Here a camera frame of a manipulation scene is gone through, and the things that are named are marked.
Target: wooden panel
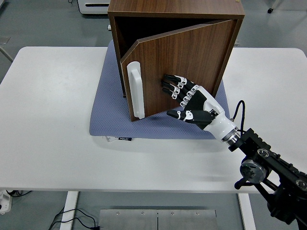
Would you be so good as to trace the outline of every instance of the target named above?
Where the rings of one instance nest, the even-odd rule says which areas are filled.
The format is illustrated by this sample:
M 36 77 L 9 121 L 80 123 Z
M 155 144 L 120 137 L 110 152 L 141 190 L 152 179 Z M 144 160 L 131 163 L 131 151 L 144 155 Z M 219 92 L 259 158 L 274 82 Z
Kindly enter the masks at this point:
M 121 59 L 131 120 L 137 118 L 133 116 L 127 73 L 130 62 L 141 64 L 145 116 L 154 115 L 178 106 L 162 92 L 164 74 L 186 77 L 213 92 L 235 26 L 235 20 L 228 20 L 137 40 Z
M 135 16 L 150 14 L 159 17 L 176 17 L 181 14 L 190 17 L 242 19 L 244 10 L 240 2 L 235 0 L 112 0 L 108 12 L 112 15 Z

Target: black fingertip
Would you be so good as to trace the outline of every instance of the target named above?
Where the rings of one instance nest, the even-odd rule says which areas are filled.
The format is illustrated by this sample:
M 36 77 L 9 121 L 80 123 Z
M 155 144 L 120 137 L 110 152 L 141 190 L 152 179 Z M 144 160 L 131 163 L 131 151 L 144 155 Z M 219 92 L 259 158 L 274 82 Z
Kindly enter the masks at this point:
M 171 91 L 175 90 L 175 87 L 173 85 L 171 85 L 170 83 L 167 83 L 165 81 L 162 81 L 162 86 L 166 87 L 166 88 L 169 88 Z
M 178 118 L 178 117 L 179 117 L 179 115 L 178 115 L 178 113 L 177 113 L 176 110 L 168 110 L 168 111 L 166 112 L 166 114 L 169 115 L 169 116 L 171 116 L 171 117 L 174 117 L 174 118 Z
M 169 75 L 169 74 L 165 74 L 164 78 L 166 80 L 172 81 L 172 82 L 180 82 L 180 79 L 178 77 L 176 77 L 175 75 Z
M 171 92 L 169 89 L 167 89 L 167 88 L 162 88 L 162 91 L 163 92 L 165 92 L 165 93 L 167 93 L 168 95 L 173 95 L 173 92 Z

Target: floor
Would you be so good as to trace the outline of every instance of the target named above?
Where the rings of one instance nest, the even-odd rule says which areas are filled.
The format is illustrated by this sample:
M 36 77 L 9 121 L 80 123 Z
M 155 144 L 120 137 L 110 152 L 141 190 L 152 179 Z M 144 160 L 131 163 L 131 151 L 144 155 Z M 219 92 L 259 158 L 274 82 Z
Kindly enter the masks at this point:
M 246 16 L 237 41 L 241 47 L 294 47 L 307 55 L 307 0 L 285 0 L 268 14 L 273 0 L 242 0 Z M 0 8 L 1 45 L 13 58 L 24 46 L 107 46 L 112 39 L 107 16 L 79 13 L 77 0 L 6 0 Z M 0 54 L 0 82 L 10 62 Z M 14 198 L 12 210 L 0 216 L 0 229 L 48 229 L 65 204 L 67 192 L 34 191 Z M 257 230 L 296 230 L 274 218 L 259 194 L 250 195 Z M 80 192 L 77 207 L 96 220 L 101 208 L 203 207 L 216 209 L 219 230 L 243 229 L 235 194 L 94 193 Z M 81 218 L 85 224 L 91 221 Z M 74 230 L 84 229 L 75 222 Z

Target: open cabinet door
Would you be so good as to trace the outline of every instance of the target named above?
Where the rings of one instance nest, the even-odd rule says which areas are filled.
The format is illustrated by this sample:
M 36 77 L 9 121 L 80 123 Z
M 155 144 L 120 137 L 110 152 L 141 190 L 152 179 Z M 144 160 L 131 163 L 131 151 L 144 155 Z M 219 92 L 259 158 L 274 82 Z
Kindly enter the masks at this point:
M 188 78 L 215 96 L 235 27 L 235 20 L 217 20 L 136 40 L 120 60 L 131 121 L 138 118 L 133 114 L 128 64 L 137 61 L 141 66 L 145 117 L 178 106 L 162 92 L 164 74 Z

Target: gray mat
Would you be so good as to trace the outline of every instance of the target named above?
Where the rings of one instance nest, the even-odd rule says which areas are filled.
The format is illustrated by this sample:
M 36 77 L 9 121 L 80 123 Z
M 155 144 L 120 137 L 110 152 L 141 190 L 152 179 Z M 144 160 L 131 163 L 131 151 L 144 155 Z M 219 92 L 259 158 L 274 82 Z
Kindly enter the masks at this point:
M 225 114 L 229 118 L 223 82 L 217 92 L 216 100 L 225 109 Z M 108 45 L 96 92 L 90 134 L 150 139 L 214 139 L 211 133 L 201 130 L 196 125 L 169 117 L 166 112 L 131 122 L 127 99 L 122 96 L 113 41 Z

